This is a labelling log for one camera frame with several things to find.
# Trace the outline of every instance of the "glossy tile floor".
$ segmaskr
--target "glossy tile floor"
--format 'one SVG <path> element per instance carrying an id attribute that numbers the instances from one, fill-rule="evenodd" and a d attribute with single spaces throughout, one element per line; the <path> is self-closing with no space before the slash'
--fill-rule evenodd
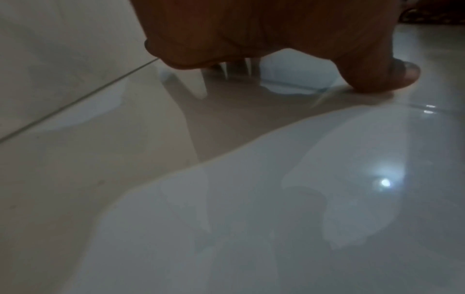
<path id="1" fill-rule="evenodd" d="M 464 36 L 399 27 L 392 95 L 157 61 L 3 142 L 0 292 L 465 293 Z"/>

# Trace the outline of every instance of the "brown skin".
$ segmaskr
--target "brown skin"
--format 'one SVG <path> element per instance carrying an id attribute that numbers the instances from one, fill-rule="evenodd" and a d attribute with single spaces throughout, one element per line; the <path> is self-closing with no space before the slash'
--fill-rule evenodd
<path id="1" fill-rule="evenodd" d="M 365 93 L 414 83 L 392 56 L 399 0 L 131 0 L 147 50 L 168 65 L 208 67 L 284 48 L 332 60 Z"/>

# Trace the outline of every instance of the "grout line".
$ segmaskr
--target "grout line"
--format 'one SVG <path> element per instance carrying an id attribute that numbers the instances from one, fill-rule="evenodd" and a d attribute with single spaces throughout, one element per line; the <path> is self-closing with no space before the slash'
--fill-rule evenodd
<path id="1" fill-rule="evenodd" d="M 79 102 L 81 102 L 81 101 L 83 101 L 83 100 L 89 98 L 90 96 L 92 96 L 92 95 L 94 95 L 95 93 L 97 93 L 97 92 L 103 90 L 104 88 L 109 87 L 109 86 L 111 86 L 111 85 L 113 85 L 113 84 L 119 82 L 119 81 L 122 80 L 123 78 L 130 76 L 131 74 L 135 73 L 136 71 L 138 71 L 138 70 L 140 70 L 140 69 L 142 69 L 142 68 L 144 68 L 144 67 L 146 67 L 146 66 L 148 66 L 148 65 L 150 65 L 150 64 L 152 64 L 152 63 L 154 63 L 154 62 L 157 61 L 158 59 L 159 59 L 159 58 L 155 58 L 154 60 L 149 61 L 149 62 L 147 62 L 146 64 L 143 64 L 143 65 L 137 67 L 136 69 L 133 69 L 133 70 L 131 70 L 130 72 L 128 72 L 128 73 L 126 73 L 126 74 L 124 74 L 124 75 L 122 75 L 122 76 L 120 76 L 120 77 L 114 79 L 113 81 L 108 82 L 108 83 L 104 84 L 103 86 L 98 87 L 97 89 L 95 89 L 95 90 L 91 91 L 90 93 L 88 93 L 88 94 L 82 96 L 81 98 L 78 98 L 77 100 L 75 100 L 75 101 L 73 101 L 73 102 L 71 102 L 71 103 L 69 103 L 69 104 L 66 104 L 65 106 L 62 106 L 62 107 L 58 108 L 57 110 L 52 111 L 51 113 L 49 113 L 49 114 L 47 114 L 47 115 L 45 115 L 45 116 L 43 116 L 43 117 L 41 117 L 41 118 L 39 118 L 39 119 L 33 121 L 32 123 L 29 123 L 29 124 L 27 124 L 27 125 L 25 125 L 25 126 L 19 128 L 18 130 L 13 131 L 12 133 L 10 133 L 10 134 L 8 134 L 8 135 L 6 135 L 6 136 L 0 138 L 0 144 L 4 143 L 5 141 L 7 141 L 7 140 L 9 140 L 9 139 L 12 139 L 12 138 L 16 137 L 17 135 L 19 135 L 20 133 L 22 133 L 22 132 L 24 132 L 24 131 L 26 131 L 26 130 L 28 130 L 28 129 L 30 129 L 30 128 L 32 128 L 32 127 L 34 127 L 34 126 L 36 126 L 36 125 L 38 125 L 38 124 L 40 124 L 40 123 L 42 123 L 43 121 L 49 119 L 50 117 L 54 116 L 55 114 L 58 114 L 58 113 L 62 112 L 63 110 L 66 110 L 66 109 L 68 109 L 68 108 L 71 108 L 72 106 L 74 106 L 74 105 L 76 105 L 77 103 L 79 103 Z"/>

